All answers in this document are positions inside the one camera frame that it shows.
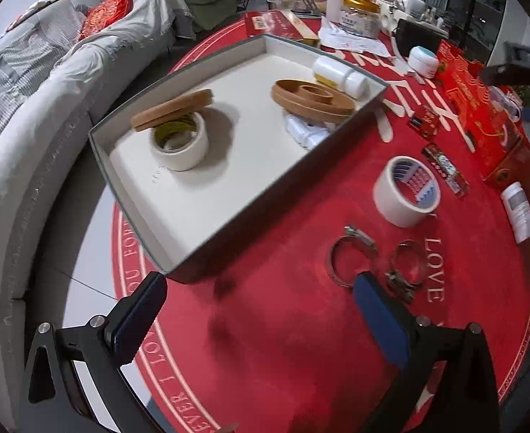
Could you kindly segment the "white tape roll blue print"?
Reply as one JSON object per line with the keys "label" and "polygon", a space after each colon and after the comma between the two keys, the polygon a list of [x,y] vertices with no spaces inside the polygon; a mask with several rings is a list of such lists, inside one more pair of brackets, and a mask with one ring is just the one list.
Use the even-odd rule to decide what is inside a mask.
{"label": "white tape roll blue print", "polygon": [[414,157],[391,158],[373,186],[373,201],[387,222],[402,229],[416,226],[440,204],[433,173]]}

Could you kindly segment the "white pill bottle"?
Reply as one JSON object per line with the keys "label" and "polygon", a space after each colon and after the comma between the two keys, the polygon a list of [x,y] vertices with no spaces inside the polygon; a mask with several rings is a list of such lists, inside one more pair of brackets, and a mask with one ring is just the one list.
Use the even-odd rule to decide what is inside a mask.
{"label": "white pill bottle", "polygon": [[520,182],[512,183],[501,193],[517,244],[530,238],[530,204]]}

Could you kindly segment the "red cardboard box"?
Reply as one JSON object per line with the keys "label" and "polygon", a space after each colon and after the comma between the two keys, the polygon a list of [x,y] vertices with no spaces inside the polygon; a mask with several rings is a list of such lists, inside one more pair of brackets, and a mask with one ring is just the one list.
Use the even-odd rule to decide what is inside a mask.
{"label": "red cardboard box", "polygon": [[530,202],[530,143],[515,86],[485,85],[478,74],[486,66],[466,60],[461,49],[445,40],[437,58],[436,79],[473,143],[482,179],[499,192],[520,182]]}

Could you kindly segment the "grey covered sofa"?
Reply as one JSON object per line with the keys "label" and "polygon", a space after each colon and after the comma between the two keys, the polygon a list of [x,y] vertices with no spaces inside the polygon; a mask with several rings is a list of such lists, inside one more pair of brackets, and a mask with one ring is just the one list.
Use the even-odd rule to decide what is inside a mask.
{"label": "grey covered sofa", "polygon": [[185,0],[130,0],[118,22],[88,37],[72,0],[38,11],[0,41],[0,422],[15,428],[24,368],[24,294],[49,210],[98,123],[178,38]]}

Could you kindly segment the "narrow red lighter box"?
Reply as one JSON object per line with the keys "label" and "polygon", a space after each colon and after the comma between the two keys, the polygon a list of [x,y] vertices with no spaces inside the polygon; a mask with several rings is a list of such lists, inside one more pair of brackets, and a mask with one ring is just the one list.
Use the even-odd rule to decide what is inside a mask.
{"label": "narrow red lighter box", "polygon": [[456,197],[464,197],[467,194],[468,182],[436,143],[424,146],[422,154]]}

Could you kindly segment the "flat red gift box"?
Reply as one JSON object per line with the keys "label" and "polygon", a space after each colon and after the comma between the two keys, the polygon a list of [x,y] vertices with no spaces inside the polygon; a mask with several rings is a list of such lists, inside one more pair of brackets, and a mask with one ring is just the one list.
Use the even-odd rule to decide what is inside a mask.
{"label": "flat red gift box", "polygon": [[245,12],[243,21],[248,37],[269,34],[301,42],[312,47],[317,47],[320,44],[320,38],[317,33],[290,10]]}

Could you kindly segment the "white cream jar teal lid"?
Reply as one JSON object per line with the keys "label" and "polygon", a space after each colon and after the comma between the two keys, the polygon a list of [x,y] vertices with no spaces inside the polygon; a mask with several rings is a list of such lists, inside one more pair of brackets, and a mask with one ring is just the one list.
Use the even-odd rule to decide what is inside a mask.
{"label": "white cream jar teal lid", "polygon": [[429,49],[415,46],[410,50],[407,64],[420,76],[433,79],[439,67],[439,59]]}

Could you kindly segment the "white power plug adapter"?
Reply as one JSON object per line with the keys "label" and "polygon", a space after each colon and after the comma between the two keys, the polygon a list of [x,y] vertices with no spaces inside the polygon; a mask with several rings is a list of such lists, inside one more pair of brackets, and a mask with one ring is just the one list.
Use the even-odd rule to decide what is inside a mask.
{"label": "white power plug adapter", "polygon": [[284,127],[291,138],[305,150],[315,149],[331,135],[326,125],[308,122],[291,113],[284,115]]}

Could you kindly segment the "grey rectangular tray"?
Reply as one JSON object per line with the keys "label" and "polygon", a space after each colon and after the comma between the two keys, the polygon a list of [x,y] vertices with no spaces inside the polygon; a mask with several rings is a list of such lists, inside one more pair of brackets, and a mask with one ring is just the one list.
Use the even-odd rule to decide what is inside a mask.
{"label": "grey rectangular tray", "polygon": [[[287,134],[271,96],[281,79],[309,81],[318,49],[273,35],[244,40],[164,76],[90,132],[97,164],[137,240],[169,279],[192,284],[248,244],[274,216],[273,205],[315,176],[363,118],[379,106],[386,82],[368,78],[351,116],[315,150]],[[209,89],[201,113],[208,150],[185,172],[131,118],[183,94]]]}

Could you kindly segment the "black box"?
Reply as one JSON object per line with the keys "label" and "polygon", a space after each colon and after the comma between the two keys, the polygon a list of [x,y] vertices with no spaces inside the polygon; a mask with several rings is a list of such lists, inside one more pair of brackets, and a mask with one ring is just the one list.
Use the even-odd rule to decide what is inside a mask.
{"label": "black box", "polygon": [[408,57],[414,47],[421,46],[436,53],[442,40],[448,36],[428,25],[400,19],[393,33],[398,51],[403,57]]}

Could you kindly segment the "steel hose clamp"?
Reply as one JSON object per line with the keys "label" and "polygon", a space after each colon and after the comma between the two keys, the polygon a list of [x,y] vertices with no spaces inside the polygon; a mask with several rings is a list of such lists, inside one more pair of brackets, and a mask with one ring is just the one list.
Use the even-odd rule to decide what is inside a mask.
{"label": "steel hose clamp", "polygon": [[389,258],[388,289],[401,301],[411,304],[426,280],[426,251],[416,240],[402,240]]}
{"label": "steel hose clamp", "polygon": [[379,251],[375,240],[352,225],[345,225],[342,234],[331,245],[327,257],[327,273],[341,288],[352,288],[358,274],[379,273]]}

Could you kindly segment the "red embroidered cushion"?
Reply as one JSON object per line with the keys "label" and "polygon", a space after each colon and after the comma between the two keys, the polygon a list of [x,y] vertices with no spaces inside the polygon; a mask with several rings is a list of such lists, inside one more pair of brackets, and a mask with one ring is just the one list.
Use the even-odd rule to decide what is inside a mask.
{"label": "red embroidered cushion", "polygon": [[126,17],[133,9],[133,0],[104,0],[89,13],[79,32],[79,39],[88,38],[114,22]]}

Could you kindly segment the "red round table mat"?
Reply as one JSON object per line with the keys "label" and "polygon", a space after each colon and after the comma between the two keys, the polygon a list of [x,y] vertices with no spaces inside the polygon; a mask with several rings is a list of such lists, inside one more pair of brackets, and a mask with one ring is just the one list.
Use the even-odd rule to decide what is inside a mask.
{"label": "red round table mat", "polygon": [[348,284],[368,266],[345,226],[375,240],[378,267],[402,240],[426,251],[427,277],[411,309],[435,323],[479,323],[506,401],[529,352],[530,240],[516,244],[498,193],[481,180],[455,131],[441,150],[469,184],[441,188],[437,213],[398,229],[375,210],[387,161],[420,157],[423,140],[399,117],[383,143],[365,120],[326,174],[260,213],[260,232],[225,248],[197,284],[170,283],[136,364],[163,419],[179,432],[350,432],[396,374],[375,344]]}

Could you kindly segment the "white bottle yellow label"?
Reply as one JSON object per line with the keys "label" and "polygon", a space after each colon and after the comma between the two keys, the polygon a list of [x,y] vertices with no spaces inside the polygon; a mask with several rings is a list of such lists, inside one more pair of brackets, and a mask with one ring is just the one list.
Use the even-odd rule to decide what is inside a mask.
{"label": "white bottle yellow label", "polygon": [[315,79],[332,89],[345,93],[347,96],[359,100],[368,91],[367,76],[352,67],[330,57],[319,57],[313,67]]}

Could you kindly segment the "white crumpled paper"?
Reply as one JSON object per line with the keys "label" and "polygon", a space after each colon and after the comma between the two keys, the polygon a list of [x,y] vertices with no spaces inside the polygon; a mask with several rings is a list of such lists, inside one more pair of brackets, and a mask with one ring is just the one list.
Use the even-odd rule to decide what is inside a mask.
{"label": "white crumpled paper", "polygon": [[335,50],[345,50],[355,53],[370,53],[383,58],[391,58],[385,43],[378,39],[350,34],[327,18],[321,19],[318,37],[322,46]]}

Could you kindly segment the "red cigarette box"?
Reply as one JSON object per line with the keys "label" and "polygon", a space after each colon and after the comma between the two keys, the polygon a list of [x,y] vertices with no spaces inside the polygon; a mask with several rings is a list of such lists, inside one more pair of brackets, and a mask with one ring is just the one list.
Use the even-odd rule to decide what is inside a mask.
{"label": "red cigarette box", "polygon": [[426,140],[433,139],[440,127],[440,116],[427,106],[418,106],[408,125]]}

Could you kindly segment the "yellow-core tape roll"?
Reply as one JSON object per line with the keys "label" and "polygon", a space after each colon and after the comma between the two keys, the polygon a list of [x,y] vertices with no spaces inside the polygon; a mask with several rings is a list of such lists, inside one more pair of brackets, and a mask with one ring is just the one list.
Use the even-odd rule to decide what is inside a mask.
{"label": "yellow-core tape roll", "polygon": [[149,139],[161,165],[173,172],[195,168],[208,153],[206,124],[197,111],[153,127]]}

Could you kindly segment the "gold lid glass jar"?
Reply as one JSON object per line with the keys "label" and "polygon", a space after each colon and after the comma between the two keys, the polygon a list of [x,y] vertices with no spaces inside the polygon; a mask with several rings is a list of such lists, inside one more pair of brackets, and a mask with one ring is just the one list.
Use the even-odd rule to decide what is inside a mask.
{"label": "gold lid glass jar", "polygon": [[376,39],[381,31],[381,8],[374,0],[343,0],[338,25],[356,36]]}

